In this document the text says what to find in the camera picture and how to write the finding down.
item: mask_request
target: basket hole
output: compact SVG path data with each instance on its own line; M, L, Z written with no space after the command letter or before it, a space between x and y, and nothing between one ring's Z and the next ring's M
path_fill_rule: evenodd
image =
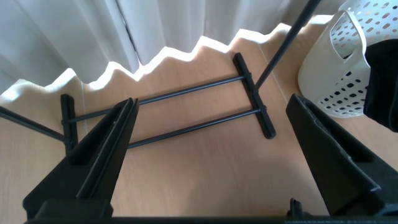
M382 8L382 9L385 9L389 4L390 4L389 2L386 2L386 3L384 3L383 6L381 6L381 8Z
M387 18L388 16L390 16L390 12L385 13L385 14L382 16L382 18L385 19L385 18Z

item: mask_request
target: black rack foot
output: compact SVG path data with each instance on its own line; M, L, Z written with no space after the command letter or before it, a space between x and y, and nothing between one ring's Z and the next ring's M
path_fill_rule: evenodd
M65 135L65 151L68 154L77 144L77 126L76 123L69 123L68 121L75 118L75 101L73 97L68 94L61 95L61 111L62 111L62 126Z
M272 139L276 136L276 131L274 125L272 125L271 119L268 116L267 108L262 103L261 97L258 91L254 91L254 82L251 77L251 73L244 62L243 56L241 53L236 53L233 58L234 65L236 70L238 71L239 75L244 76L245 78L242 79L244 89L248 94L250 103L254 110L259 109L260 112L256 113L257 119L259 120L262 133L264 137L267 139Z

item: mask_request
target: perforated basket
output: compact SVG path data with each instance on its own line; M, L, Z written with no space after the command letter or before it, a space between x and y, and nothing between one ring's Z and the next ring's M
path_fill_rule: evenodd
M348 1L333 16L298 74L304 97L330 116L363 114L366 46L398 38L398 1Z

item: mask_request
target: curtain fold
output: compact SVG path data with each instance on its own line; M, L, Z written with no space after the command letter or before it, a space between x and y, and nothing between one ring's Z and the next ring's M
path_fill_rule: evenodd
M344 0L323 0L333 14ZM307 0L0 1L0 93L18 79L51 84L67 68L85 83L108 62L134 73L164 47L191 52L201 36L228 45L239 29L270 33Z

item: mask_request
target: basket handle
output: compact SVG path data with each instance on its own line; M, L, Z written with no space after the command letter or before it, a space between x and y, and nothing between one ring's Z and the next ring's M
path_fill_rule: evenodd
M366 37L361 28L361 25L359 24L358 20L355 18L353 12L348 10L340 10L335 14L335 16L333 16L333 18L329 22L329 26L326 28L326 33L328 34L328 36L330 37L330 31L332 30L332 28L334 28L335 24L340 20L343 14L347 14L349 20L356 29L358 37L360 39L359 44L355 46L353 53L350 56L348 56L348 58L341 59L341 62L343 63L343 69L348 71L353 65L357 64L359 61L364 61L365 63L367 63L364 56L366 52Z

